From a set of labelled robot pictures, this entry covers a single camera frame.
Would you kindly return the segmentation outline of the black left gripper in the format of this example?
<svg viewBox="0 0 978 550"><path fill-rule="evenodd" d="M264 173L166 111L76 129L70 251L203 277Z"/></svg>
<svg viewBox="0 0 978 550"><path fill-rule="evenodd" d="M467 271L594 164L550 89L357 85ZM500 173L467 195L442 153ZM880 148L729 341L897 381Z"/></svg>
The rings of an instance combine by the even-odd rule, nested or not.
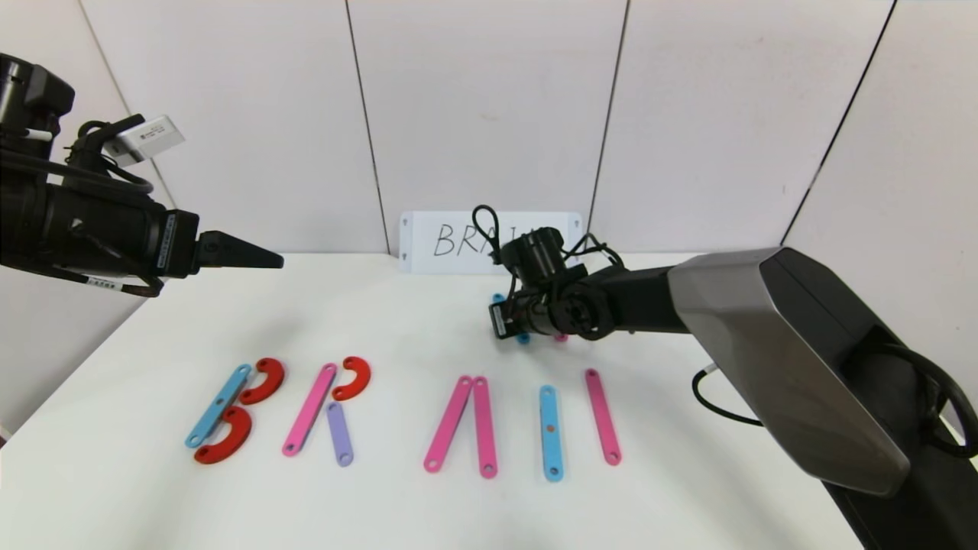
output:
<svg viewBox="0 0 978 550"><path fill-rule="evenodd" d="M178 278L189 274L192 260L193 270L284 265L282 255L224 232L203 232L196 243L198 224L198 215L167 210L151 199L112 201L52 186L44 262L97 276Z"/></svg>

